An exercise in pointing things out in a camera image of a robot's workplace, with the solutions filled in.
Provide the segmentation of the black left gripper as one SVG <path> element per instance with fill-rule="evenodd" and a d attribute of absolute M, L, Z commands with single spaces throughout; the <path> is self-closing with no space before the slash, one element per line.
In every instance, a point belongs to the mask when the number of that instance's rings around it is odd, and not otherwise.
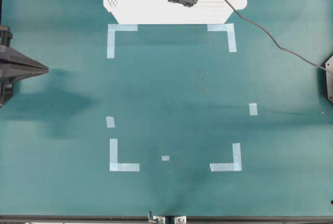
<path fill-rule="evenodd" d="M 11 48 L 12 37 L 10 27 L 1 25 L 1 107 L 13 96 L 14 82 L 48 73 L 47 66 Z M 8 69 L 9 64 L 39 69 Z"/>

